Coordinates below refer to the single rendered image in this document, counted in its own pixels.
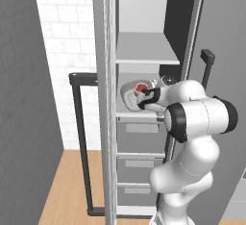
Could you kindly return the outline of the red steak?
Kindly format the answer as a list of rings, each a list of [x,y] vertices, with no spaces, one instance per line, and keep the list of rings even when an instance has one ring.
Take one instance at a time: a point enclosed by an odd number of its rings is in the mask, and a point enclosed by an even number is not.
[[[136,86],[135,86],[135,94],[136,95],[139,95],[139,93],[144,90],[144,89],[147,89],[148,88],[148,85],[145,84],[145,83],[138,83]]]

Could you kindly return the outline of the grey meat container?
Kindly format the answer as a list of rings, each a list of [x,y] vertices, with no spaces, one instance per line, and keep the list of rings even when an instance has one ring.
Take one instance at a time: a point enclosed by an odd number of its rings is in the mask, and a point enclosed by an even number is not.
[[[123,103],[126,108],[131,112],[140,112],[141,108],[136,103],[135,87],[137,84],[143,83],[152,87],[152,84],[148,80],[133,80],[131,82],[125,83],[120,89],[120,95],[122,97]]]

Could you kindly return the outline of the grey freezer door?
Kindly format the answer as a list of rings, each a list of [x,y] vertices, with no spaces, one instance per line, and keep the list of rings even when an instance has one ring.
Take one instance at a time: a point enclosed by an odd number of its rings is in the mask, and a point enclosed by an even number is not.
[[[115,0],[93,0],[106,225],[116,225]]]

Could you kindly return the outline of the grey fridge freezer cabinet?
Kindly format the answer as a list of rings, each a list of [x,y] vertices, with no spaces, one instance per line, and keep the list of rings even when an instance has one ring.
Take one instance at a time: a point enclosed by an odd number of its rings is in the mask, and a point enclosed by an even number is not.
[[[179,65],[173,64],[143,64],[116,63],[116,83],[120,73],[157,74],[159,79],[170,75],[177,80],[185,80],[188,76],[199,16],[203,0],[116,0],[116,48],[120,33],[160,33],[164,34],[175,52]],[[143,121],[141,118],[116,117],[118,122],[162,123]],[[173,142],[166,133],[164,153],[169,151]],[[125,156],[154,156],[148,154],[116,153],[118,157]],[[149,218],[152,215],[122,215],[120,218]]]

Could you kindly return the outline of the grey fridge door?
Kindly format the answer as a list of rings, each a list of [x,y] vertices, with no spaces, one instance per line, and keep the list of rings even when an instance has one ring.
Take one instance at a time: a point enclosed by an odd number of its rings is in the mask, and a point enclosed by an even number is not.
[[[234,104],[238,123],[232,132],[214,137],[220,157],[212,170],[213,184],[189,203],[187,213],[196,225],[219,225],[246,168],[246,0],[204,0],[191,80],[203,78],[203,49],[215,55],[207,95]]]

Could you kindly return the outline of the dark grey tall panel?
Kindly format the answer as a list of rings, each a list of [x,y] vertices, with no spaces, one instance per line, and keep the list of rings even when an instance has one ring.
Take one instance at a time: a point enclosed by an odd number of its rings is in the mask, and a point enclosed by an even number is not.
[[[38,225],[62,151],[37,0],[0,0],[0,225]]]

